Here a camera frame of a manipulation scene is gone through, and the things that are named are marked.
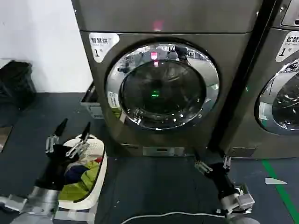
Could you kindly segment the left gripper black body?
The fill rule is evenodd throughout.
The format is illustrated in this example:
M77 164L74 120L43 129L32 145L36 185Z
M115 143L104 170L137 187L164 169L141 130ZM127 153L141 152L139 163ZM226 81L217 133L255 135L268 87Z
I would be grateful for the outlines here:
M71 147L61 144L54 145L54 152L47 153L49 162L42 175L36 180L35 186L50 190L63 189L64 174L68 165L79 160L78 154L73 158L66 156L70 149Z

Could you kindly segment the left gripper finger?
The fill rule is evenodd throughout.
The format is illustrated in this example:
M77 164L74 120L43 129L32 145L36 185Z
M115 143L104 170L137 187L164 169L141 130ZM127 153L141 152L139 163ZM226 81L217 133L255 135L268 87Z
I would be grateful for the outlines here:
M68 119L65 118L55 129L54 133L46 139L45 153L53 153L54 146L59 143L59 138L62 136Z
M79 138L79 142L66 152L66 157L74 157L76 155L80 156L89 147L87 140L89 138L90 126L91 122L88 122L81 134L81 137Z

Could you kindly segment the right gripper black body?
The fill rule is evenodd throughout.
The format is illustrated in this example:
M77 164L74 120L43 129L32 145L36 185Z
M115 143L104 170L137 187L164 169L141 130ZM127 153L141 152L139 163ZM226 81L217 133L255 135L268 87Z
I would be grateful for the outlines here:
M228 171L223 166L224 164L220 162L210 164L209 167L212 171L207 174L207 177L213 180L218 190L218 198L220 200L239 193L234 184L230 181L227 175Z

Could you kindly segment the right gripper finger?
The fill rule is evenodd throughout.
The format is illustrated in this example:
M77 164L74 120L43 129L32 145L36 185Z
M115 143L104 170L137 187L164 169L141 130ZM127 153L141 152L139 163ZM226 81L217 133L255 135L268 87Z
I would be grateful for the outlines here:
M223 152L223 168L230 169L231 168L231 157Z
M195 162L194 167L203 174L209 174L212 172L212 168L209 167L204 160L208 158L209 154L204 152L199 152L197 149L193 149Z

